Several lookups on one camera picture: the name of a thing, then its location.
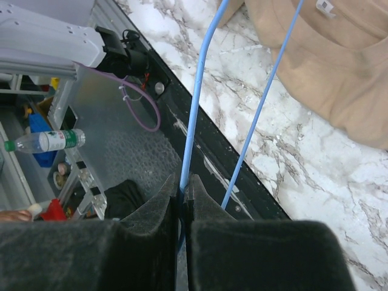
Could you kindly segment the blue wire hanger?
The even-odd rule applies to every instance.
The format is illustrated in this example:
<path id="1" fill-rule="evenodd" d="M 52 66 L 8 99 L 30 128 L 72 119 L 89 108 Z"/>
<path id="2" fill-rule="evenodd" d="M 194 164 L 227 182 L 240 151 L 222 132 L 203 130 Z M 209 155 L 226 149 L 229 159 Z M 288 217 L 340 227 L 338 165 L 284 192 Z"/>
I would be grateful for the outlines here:
<path id="1" fill-rule="evenodd" d="M 210 42 L 213 38 L 214 32 L 218 26 L 218 24 L 221 22 L 221 18 L 224 16 L 224 13 L 227 10 L 227 6 L 229 4 L 228 0 L 223 0 L 221 1 L 221 4 L 219 5 L 207 31 L 204 36 L 204 39 L 201 44 L 201 48 L 199 51 L 199 59 L 198 59 L 198 64 L 196 68 L 196 74 L 195 74 L 195 83 L 194 83 L 194 88 L 193 88 L 193 95 L 192 95 L 192 101 L 191 101 L 191 106 L 190 106 L 190 112 L 189 112 L 189 123 L 187 126 L 187 136 L 186 136 L 186 143 L 184 147 L 184 155 L 183 155 L 183 160 L 182 160 L 182 167 L 181 167 L 181 176 L 179 180 L 179 195 L 180 199 L 183 199 L 184 197 L 184 192 L 189 184 L 189 170 L 190 170 L 190 165 L 191 165 L 191 160 L 192 160 L 192 151 L 193 151 L 193 145 L 194 145 L 194 140 L 195 140 L 195 131 L 196 131 L 196 123 L 197 123 L 197 117 L 198 117 L 198 110 L 199 110 L 199 99 L 201 95 L 201 88 L 202 88 L 202 78 L 204 75 L 204 69 L 205 69 L 205 63 L 206 63 L 206 57 L 207 57 L 207 52 L 209 49 Z M 297 7 L 295 14 L 292 18 L 292 22 L 290 23 L 290 26 L 288 28 L 288 31 L 286 33 L 286 36 L 284 38 L 284 41 L 282 43 L 281 49 L 278 53 L 277 59 L 273 65 L 273 69 L 270 73 L 269 79 L 267 81 L 266 87 L 264 89 L 264 93 L 260 99 L 260 102 L 258 104 L 257 110 L 255 112 L 252 124 L 249 128 L 249 132 L 247 134 L 247 138 L 244 142 L 241 154 L 238 158 L 238 161 L 236 162 L 235 169 L 233 171 L 233 175 L 230 179 L 229 186 L 226 190 L 226 193 L 224 195 L 224 198 L 221 203 L 221 208 L 226 209 L 226 206 L 229 202 L 229 199 L 232 194 L 233 187 L 236 183 L 237 177 L 239 175 L 239 172 L 241 170 L 244 158 L 247 153 L 247 149 L 249 147 L 251 138 L 253 136 L 253 133 L 255 131 L 256 124 L 259 120 L 259 116 L 261 114 L 261 111 L 263 109 L 265 100 L 267 98 L 267 95 L 269 93 L 270 87 L 272 85 L 273 79 L 275 77 L 276 71 L 280 65 L 281 59 L 283 57 L 283 54 L 286 50 L 287 43 L 289 42 L 289 39 L 291 37 L 293 28 L 296 24 L 296 20 L 298 19 L 299 13 L 303 7 L 304 1 L 300 0 Z"/>

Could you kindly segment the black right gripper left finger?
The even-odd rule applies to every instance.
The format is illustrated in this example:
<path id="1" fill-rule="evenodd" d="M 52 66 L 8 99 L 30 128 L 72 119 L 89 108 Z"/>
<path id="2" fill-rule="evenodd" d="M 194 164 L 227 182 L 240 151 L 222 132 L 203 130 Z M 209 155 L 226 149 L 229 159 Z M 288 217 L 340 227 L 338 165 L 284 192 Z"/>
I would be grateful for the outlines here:
<path id="1" fill-rule="evenodd" d="M 174 290 L 178 182 L 122 221 L 1 224 L 2 290 Z"/>

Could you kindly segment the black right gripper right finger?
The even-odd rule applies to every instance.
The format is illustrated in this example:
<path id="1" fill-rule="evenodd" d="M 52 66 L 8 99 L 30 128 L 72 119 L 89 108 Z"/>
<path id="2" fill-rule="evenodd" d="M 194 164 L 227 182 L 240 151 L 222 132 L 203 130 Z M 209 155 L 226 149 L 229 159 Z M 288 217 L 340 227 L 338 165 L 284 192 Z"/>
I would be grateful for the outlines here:
<path id="1" fill-rule="evenodd" d="M 184 197 L 190 290 L 354 290 L 335 234 L 318 221 L 237 220 L 192 175 Z"/>

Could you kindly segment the beige t shirt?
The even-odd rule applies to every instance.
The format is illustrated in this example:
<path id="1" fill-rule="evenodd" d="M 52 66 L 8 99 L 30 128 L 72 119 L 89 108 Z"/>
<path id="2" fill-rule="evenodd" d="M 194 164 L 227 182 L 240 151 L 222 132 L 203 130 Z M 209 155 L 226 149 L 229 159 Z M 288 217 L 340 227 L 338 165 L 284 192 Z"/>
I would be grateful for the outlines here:
<path id="1" fill-rule="evenodd" d="M 221 25 L 241 6 L 281 58 L 291 97 L 349 139 L 387 149 L 386 1 L 230 1 Z"/>

